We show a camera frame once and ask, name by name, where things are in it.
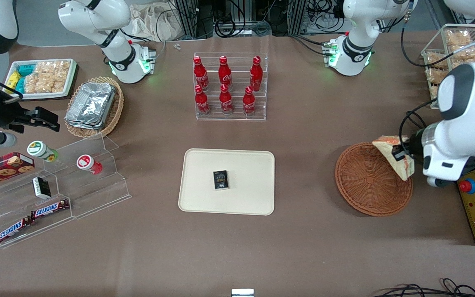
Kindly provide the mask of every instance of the snickers bar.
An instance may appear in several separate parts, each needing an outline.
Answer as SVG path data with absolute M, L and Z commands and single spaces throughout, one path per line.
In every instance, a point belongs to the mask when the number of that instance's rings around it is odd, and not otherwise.
M 50 215 L 53 212 L 56 212 L 60 209 L 66 209 L 66 208 L 69 208 L 69 207 L 70 207 L 69 200 L 64 199 L 64 200 L 58 201 L 57 203 L 54 203 L 54 204 L 51 204 L 49 206 L 42 207 L 38 210 L 32 211 L 31 212 L 31 217 L 32 217 L 32 220 L 36 220 L 39 217 Z
M 4 231 L 0 233 L 0 243 L 2 243 L 4 240 L 10 238 L 12 235 L 14 235 L 16 232 L 22 230 L 26 226 L 32 224 L 33 220 L 30 217 L 22 218 L 12 226 L 6 228 Z

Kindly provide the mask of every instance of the beige tray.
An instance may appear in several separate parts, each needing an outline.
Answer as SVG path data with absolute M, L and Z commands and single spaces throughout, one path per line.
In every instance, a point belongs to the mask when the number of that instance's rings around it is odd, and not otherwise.
M 214 171 L 229 188 L 215 190 Z M 184 155 L 179 208 L 183 211 L 268 216 L 274 211 L 275 157 L 265 151 L 191 148 Z

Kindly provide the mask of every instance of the floor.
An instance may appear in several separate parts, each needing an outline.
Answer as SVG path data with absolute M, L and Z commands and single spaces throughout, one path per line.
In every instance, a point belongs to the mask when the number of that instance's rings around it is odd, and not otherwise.
M 147 3 L 148 0 L 125 0 L 127 4 Z M 19 23 L 18 43 L 34 47 L 59 45 L 92 45 L 87 38 L 68 31 L 58 19 L 58 6 L 65 0 L 20 0 L 17 2 Z M 435 30 L 425 0 L 419 0 L 407 26 L 408 31 Z M 392 32 L 400 31 L 396 26 Z M 0 80 L 6 76 L 8 55 L 0 55 Z

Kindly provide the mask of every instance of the table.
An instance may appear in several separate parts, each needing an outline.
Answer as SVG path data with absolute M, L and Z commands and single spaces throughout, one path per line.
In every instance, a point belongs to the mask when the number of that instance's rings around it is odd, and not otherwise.
M 416 56 L 434 32 L 408 33 Z M 328 40 L 331 36 L 319 36 Z M 338 192 L 334 166 L 353 143 L 396 135 L 405 111 L 428 99 L 422 68 L 402 57 L 398 34 L 382 34 L 369 66 L 356 77 L 325 69 L 320 56 L 290 38 L 179 42 L 155 74 L 121 85 L 126 105 L 110 134 L 131 199 L 0 250 L 0 297 L 228 296 L 255 288 L 258 297 L 371 296 L 439 278 L 475 288 L 475 246 L 456 188 L 436 189 L 414 175 L 409 205 L 385 218 L 352 209 Z M 198 122 L 195 51 L 269 53 L 266 122 Z M 73 58 L 77 83 L 111 76 L 100 48 L 15 47 L 11 60 Z M 24 103 L 60 115 L 66 100 Z M 428 108 L 426 121 L 439 119 Z M 412 125 L 406 132 L 414 130 Z M 30 141 L 51 147 L 77 141 L 27 127 L 11 150 Z M 192 148 L 266 150 L 275 155 L 275 211 L 267 217 L 202 214 L 177 206 L 183 155 Z

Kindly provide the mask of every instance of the brown woven basket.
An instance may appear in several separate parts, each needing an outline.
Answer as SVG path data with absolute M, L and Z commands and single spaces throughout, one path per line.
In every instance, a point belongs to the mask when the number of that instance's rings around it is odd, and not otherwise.
M 345 200 L 364 214 L 384 217 L 397 214 L 412 197 L 412 179 L 395 173 L 388 160 L 370 142 L 351 145 L 335 167 L 338 190 Z
M 90 129 L 82 129 L 82 128 L 76 128 L 71 125 L 69 125 L 66 122 L 67 129 L 69 132 L 71 132 L 72 135 L 76 137 L 92 137 L 95 134 L 98 134 L 102 132 L 104 135 L 108 135 L 113 131 L 115 126 L 118 123 L 118 120 L 120 120 L 120 114 L 122 113 L 122 108 L 124 107 L 124 94 L 122 93 L 122 90 L 119 86 L 119 84 L 114 81 L 113 79 L 109 77 L 96 77 L 96 78 L 91 78 L 90 80 L 86 81 L 87 83 L 109 83 L 111 86 L 115 87 L 115 96 L 113 97 L 113 104 L 111 104 L 111 109 L 109 109 L 109 114 L 106 119 L 106 124 L 102 130 L 90 130 Z M 74 97 L 76 97 L 76 94 L 80 90 L 80 88 L 83 86 L 81 84 L 77 90 L 73 93 L 71 97 L 71 101 L 69 101 L 67 111 L 71 108 L 72 103 L 74 102 Z

